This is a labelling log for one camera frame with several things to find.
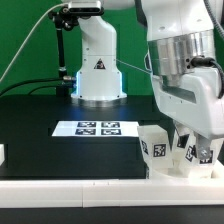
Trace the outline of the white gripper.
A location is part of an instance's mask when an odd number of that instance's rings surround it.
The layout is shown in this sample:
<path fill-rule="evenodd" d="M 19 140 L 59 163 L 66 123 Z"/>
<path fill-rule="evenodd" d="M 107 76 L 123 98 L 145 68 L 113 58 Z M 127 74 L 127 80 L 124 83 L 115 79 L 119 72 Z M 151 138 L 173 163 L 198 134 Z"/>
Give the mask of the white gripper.
<path fill-rule="evenodd" d="M 161 79 L 151 76 L 154 96 L 159 110 L 174 122 L 179 136 L 196 132 L 198 159 L 211 157 L 209 139 L 224 137 L 224 96 L 218 71 L 214 68 L 196 68 L 194 73 L 181 77 L 179 87 L 163 88 Z"/>

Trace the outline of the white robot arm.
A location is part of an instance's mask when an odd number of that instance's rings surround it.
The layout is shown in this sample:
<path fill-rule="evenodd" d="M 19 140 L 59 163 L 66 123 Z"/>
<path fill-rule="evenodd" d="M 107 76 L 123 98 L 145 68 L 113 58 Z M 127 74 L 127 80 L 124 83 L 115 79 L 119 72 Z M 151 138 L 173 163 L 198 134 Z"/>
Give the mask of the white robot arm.
<path fill-rule="evenodd" d="M 224 137 L 224 71 L 215 59 L 209 0 L 135 0 L 147 28 L 151 82 L 159 110 L 196 134 L 196 155 Z"/>

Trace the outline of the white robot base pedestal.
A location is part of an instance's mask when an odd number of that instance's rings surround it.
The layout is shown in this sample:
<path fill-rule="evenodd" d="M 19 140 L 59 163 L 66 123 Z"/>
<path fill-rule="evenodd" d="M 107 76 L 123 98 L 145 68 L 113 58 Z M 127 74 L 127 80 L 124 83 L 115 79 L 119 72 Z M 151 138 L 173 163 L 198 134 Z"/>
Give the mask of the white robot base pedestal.
<path fill-rule="evenodd" d="M 87 106 L 105 107 L 124 101 L 122 73 L 116 64 L 117 33 L 100 16 L 79 18 L 82 33 L 82 66 L 76 73 L 71 97 Z"/>

